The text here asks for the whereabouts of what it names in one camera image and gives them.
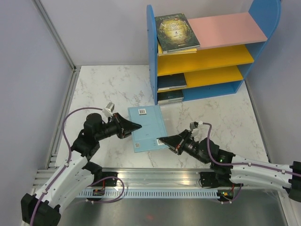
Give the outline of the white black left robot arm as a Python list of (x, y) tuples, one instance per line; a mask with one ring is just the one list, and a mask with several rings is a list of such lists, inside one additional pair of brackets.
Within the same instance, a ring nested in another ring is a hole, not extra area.
[(114, 135), (124, 139), (141, 127), (119, 113), (110, 116), (108, 122), (98, 113), (89, 114), (76, 140), (67, 145), (69, 154), (63, 164), (38, 191), (21, 199), (23, 222), (31, 226), (58, 225), (63, 212), (82, 190), (102, 183), (102, 167), (91, 162), (99, 142)]

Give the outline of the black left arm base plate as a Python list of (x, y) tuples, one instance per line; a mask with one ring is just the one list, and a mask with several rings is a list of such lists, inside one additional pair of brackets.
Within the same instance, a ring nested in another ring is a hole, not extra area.
[(115, 178), (108, 178), (108, 177), (117, 177), (118, 173), (117, 172), (99, 172), (95, 175), (94, 181), (93, 181), (93, 186), (98, 186), (98, 187), (114, 187), (117, 184), (117, 179)]

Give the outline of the teal underwater book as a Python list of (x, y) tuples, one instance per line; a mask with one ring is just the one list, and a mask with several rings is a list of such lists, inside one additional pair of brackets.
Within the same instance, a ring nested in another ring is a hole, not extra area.
[(157, 95), (157, 103), (165, 104), (169, 102), (179, 102), (184, 99), (184, 95), (182, 90), (174, 90), (174, 91), (167, 91), (161, 92)]

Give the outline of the pale grey Gatsby book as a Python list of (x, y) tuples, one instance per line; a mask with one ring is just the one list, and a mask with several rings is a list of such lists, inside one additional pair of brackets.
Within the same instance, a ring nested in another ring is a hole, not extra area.
[(176, 90), (176, 89), (183, 89), (183, 88), (186, 88), (186, 86), (178, 86), (178, 87), (163, 87), (163, 88), (158, 88), (158, 91)]

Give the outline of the yellow Little Prince book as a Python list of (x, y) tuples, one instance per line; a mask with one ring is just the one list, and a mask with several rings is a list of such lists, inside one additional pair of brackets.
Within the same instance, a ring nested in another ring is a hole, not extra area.
[(166, 53), (164, 53), (161, 45), (158, 43), (158, 56), (191, 54), (191, 53), (196, 53), (196, 52), (197, 52), (197, 49), (192, 48), (192, 49), (187, 49), (187, 50), (180, 50), (180, 51), (175, 51), (175, 52), (166, 52)]

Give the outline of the dark navy blue book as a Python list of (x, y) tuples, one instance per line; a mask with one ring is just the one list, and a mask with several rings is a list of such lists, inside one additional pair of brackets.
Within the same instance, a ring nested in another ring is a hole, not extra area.
[(159, 76), (157, 88), (187, 86), (184, 73)]

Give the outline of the green Alice Wonderland book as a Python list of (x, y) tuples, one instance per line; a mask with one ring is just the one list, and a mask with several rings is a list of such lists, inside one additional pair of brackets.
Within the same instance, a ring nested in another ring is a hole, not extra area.
[(155, 23), (157, 38), (164, 54), (200, 47), (185, 14), (157, 16)]

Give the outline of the light blue barcode book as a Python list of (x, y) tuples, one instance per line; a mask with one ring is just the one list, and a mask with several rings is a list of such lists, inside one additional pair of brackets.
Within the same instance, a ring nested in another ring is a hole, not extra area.
[(168, 148), (159, 140), (167, 136), (167, 131), (158, 105), (129, 107), (128, 116), (130, 121), (142, 126), (132, 132), (135, 153)]

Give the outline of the purple galaxy Crusoe book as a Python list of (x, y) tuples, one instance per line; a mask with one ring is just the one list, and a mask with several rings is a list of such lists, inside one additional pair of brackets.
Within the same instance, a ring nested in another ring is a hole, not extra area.
[(168, 101), (158, 101), (158, 105), (167, 105), (167, 104), (174, 104), (180, 103), (182, 100), (168, 100)]

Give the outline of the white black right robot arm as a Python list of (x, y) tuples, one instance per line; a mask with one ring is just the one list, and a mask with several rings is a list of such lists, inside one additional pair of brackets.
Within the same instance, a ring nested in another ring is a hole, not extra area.
[(285, 192), (290, 199), (301, 201), (301, 164), (298, 161), (291, 165), (253, 161), (222, 150), (209, 138), (195, 141), (188, 130), (158, 140), (177, 155), (185, 152), (210, 165), (211, 171), (200, 176), (204, 187), (259, 186)]

